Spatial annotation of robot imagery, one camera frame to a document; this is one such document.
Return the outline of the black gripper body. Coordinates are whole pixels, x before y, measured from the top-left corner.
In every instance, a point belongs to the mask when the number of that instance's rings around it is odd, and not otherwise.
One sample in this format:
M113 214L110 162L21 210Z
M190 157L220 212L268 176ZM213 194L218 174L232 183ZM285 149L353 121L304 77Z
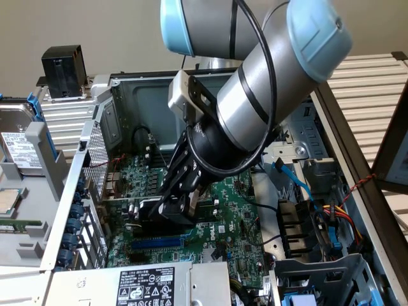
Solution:
M260 161L252 152L238 149L213 122L188 126L188 145L203 186L239 175Z

